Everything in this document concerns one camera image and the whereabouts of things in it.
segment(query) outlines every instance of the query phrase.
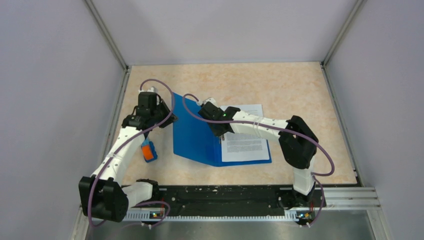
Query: wooden table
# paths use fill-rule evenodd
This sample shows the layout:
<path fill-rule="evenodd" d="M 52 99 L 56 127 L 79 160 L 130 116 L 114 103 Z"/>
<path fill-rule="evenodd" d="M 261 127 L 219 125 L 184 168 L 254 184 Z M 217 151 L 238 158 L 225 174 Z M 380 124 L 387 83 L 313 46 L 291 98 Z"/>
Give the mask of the wooden table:
<path fill-rule="evenodd" d="M 195 94 L 199 99 L 216 99 L 219 105 L 262 104 L 263 114 L 272 119 L 302 117 L 328 151 L 335 164 L 329 177 L 318 177 L 324 184 L 355 184 L 346 146 L 318 62 L 231 63 L 133 66 L 119 116 L 122 120 L 137 105 L 138 89 L 146 79 L 159 79 L 180 95 Z M 171 106 L 168 91 L 158 83 L 160 96 Z M 292 184 L 292 167 L 286 163 L 278 143 L 270 142 L 272 163 L 213 167 L 173 153 L 172 126 L 149 134 L 158 159 L 146 163 L 141 149 L 123 179 L 152 179 L 160 185 L 268 185 Z M 318 151 L 315 172 L 327 173 L 330 164 Z"/>

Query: blue folder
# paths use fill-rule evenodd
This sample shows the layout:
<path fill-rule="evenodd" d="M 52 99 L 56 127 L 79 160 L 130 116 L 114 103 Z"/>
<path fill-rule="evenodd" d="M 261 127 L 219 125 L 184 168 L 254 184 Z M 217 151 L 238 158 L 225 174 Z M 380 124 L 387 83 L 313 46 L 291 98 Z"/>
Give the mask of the blue folder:
<path fill-rule="evenodd" d="M 254 161 L 222 161 L 222 150 L 220 138 L 214 136 L 208 124 L 192 117 L 183 106 L 183 97 L 174 93 L 175 109 L 174 114 L 178 120 L 172 124 L 173 128 L 173 153 L 215 167 L 247 165 L 247 164 L 268 164 L 271 163 L 271 153 L 268 142 L 269 159 Z M 195 101 L 185 100 L 188 109 L 198 115 L 200 106 Z"/>

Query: metal frame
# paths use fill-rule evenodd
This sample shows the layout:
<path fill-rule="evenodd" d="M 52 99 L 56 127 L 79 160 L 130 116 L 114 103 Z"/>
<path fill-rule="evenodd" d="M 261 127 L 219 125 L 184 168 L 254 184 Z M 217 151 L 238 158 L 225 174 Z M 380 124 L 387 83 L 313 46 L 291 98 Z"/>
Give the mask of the metal frame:
<path fill-rule="evenodd" d="M 111 37 L 106 25 L 104 24 L 102 18 L 100 17 L 96 7 L 93 4 L 92 0 L 83 0 L 92 14 L 94 21 L 96 22 L 102 36 L 107 42 L 110 50 L 114 54 L 115 58 L 118 60 L 122 69 L 124 70 L 124 76 L 120 85 L 120 90 L 118 97 L 116 99 L 116 105 L 113 112 L 113 117 L 110 122 L 110 129 L 107 135 L 107 139 L 104 143 L 103 157 L 108 153 L 109 149 L 112 146 L 116 126 L 118 124 L 118 118 L 121 111 L 121 107 L 124 100 L 125 90 L 127 88 L 128 80 L 131 73 L 131 67 L 128 67 L 125 63 L 124 58 L 122 57 L 118 47 L 116 46 L 113 38 Z M 353 170 L 358 172 L 356 174 L 358 182 L 361 183 L 360 173 L 355 161 L 355 152 L 350 145 L 349 132 L 345 126 L 344 118 L 340 111 L 338 105 L 337 96 L 333 91 L 333 85 L 330 79 L 330 76 L 327 72 L 327 65 L 331 61 L 335 51 L 337 50 L 340 43 L 343 41 L 344 36 L 348 32 L 353 20 L 358 15 L 358 12 L 364 6 L 366 0 L 357 0 L 352 11 L 344 22 L 339 34 L 337 35 L 334 43 L 331 45 L 325 59 L 321 63 L 322 74 L 324 76 L 328 92 L 331 96 L 332 104 L 337 116 L 337 120 L 342 130 L 343 140 L 346 144 L 350 160 L 352 163 Z M 324 187 L 324 194 L 327 202 L 327 207 L 323 208 L 324 211 L 354 211 L 354 210 L 366 210 L 368 213 L 369 221 L 372 227 L 376 240 L 391 240 L 390 230 L 388 228 L 387 222 L 383 215 L 380 201 L 377 197 L 377 193 L 373 187 Z M 306 208 L 293 208 L 285 214 L 285 216 L 272 216 L 272 217 L 198 217 L 198 216 L 185 216 L 185 217 L 169 217 L 165 219 L 167 222 L 206 222 L 206 221 L 294 221 L 294 212 L 293 211 L 304 211 Z M 147 219 L 149 211 L 146 209 L 130 209 L 127 212 L 127 216 L 124 221 L 152 221 Z M 73 233 L 71 236 L 72 240 L 84 240 L 88 233 L 89 223 L 87 217 L 83 215 L 83 211 L 79 208 Z"/>

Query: open folder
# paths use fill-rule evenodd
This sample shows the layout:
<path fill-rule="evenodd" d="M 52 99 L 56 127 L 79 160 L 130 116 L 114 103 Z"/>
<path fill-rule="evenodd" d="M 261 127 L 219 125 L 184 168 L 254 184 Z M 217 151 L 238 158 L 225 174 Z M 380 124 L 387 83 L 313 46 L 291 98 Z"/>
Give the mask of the open folder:
<path fill-rule="evenodd" d="M 267 140 L 251 135 L 234 133 L 226 133 L 224 139 L 214 136 L 206 122 L 192 117 L 186 111 L 183 106 L 182 96 L 176 93 L 174 95 L 175 109 L 173 113 L 178 117 L 178 121 L 172 124 L 174 154 L 215 167 L 272 162 Z M 198 111 L 201 107 L 190 99 L 186 99 L 185 102 L 188 109 L 199 116 Z M 235 142 L 222 144 L 222 141 L 230 140 Z M 249 144 L 255 145 L 249 149 L 247 146 Z"/>

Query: white paper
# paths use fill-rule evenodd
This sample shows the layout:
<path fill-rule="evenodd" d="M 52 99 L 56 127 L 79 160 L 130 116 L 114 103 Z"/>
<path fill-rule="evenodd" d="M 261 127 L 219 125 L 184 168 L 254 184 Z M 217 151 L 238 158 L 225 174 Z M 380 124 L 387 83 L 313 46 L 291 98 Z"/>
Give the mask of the white paper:
<path fill-rule="evenodd" d="M 231 105 L 248 114 L 263 117 L 261 104 Z M 225 133 L 221 137 L 221 151 L 223 162 L 246 162 L 269 160 L 267 140 L 244 133 Z"/>

